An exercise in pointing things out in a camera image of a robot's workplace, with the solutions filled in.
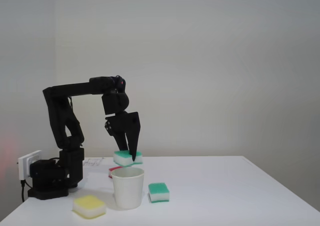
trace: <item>yellow sponge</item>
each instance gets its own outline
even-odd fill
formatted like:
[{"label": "yellow sponge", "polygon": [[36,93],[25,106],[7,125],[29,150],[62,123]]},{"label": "yellow sponge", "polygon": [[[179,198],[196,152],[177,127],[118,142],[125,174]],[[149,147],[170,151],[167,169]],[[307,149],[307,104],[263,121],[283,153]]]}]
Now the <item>yellow sponge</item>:
[{"label": "yellow sponge", "polygon": [[107,206],[96,196],[87,195],[75,199],[73,201],[72,210],[86,219],[93,219],[101,215],[104,215],[107,211]]}]

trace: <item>sponge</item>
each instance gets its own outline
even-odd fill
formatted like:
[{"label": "sponge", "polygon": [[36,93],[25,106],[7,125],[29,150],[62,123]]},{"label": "sponge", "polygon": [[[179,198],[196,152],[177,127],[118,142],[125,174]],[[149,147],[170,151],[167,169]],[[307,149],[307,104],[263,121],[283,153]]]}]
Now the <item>sponge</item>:
[{"label": "sponge", "polygon": [[113,161],[120,166],[128,167],[131,165],[142,164],[142,154],[141,152],[136,152],[135,161],[132,160],[132,155],[130,155],[129,150],[115,151],[113,155]]},{"label": "sponge", "polygon": [[112,179],[111,172],[112,172],[113,170],[120,169],[120,168],[122,168],[122,166],[118,166],[118,167],[110,168],[110,169],[109,169],[109,178],[111,178],[111,179]]},{"label": "sponge", "polygon": [[165,183],[149,184],[151,203],[169,202],[170,192]]},{"label": "sponge", "polygon": [[93,219],[104,215],[107,211],[107,206],[96,196],[87,195],[75,199],[72,210],[85,219]]}]

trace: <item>white wall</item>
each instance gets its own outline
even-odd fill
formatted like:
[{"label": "white wall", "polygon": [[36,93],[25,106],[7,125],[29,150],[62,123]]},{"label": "white wall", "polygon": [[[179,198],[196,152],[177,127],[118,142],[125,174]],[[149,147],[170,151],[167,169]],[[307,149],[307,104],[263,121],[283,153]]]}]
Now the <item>white wall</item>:
[{"label": "white wall", "polygon": [[22,203],[18,157],[57,155],[42,93],[56,83],[54,5],[0,0],[0,221]]},{"label": "white wall", "polygon": [[[127,80],[145,156],[244,155],[320,209],[319,0],[55,0],[60,84]],[[74,98],[87,156],[117,148]]]}]

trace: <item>white table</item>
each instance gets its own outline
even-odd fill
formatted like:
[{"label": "white table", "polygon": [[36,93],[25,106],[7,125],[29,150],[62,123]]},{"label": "white table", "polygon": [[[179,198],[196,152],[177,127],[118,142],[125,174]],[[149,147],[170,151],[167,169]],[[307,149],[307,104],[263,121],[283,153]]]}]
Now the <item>white table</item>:
[{"label": "white table", "polygon": [[[144,157],[144,197],[119,211],[105,158],[85,167],[79,190],[68,197],[27,199],[0,226],[320,226],[320,213],[242,156]],[[151,204],[148,184],[165,182],[170,202]],[[74,198],[93,194],[107,213],[85,220],[72,212]]]}]

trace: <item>red sponge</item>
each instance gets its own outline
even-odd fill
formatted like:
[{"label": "red sponge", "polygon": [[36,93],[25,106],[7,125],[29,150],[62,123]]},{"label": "red sponge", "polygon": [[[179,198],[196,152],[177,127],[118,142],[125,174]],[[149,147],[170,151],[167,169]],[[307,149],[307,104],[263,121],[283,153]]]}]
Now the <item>red sponge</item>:
[{"label": "red sponge", "polygon": [[122,168],[122,166],[117,166],[117,167],[110,168],[110,169],[109,169],[109,178],[112,179],[111,172],[112,172],[113,170],[120,169],[120,168]]}]

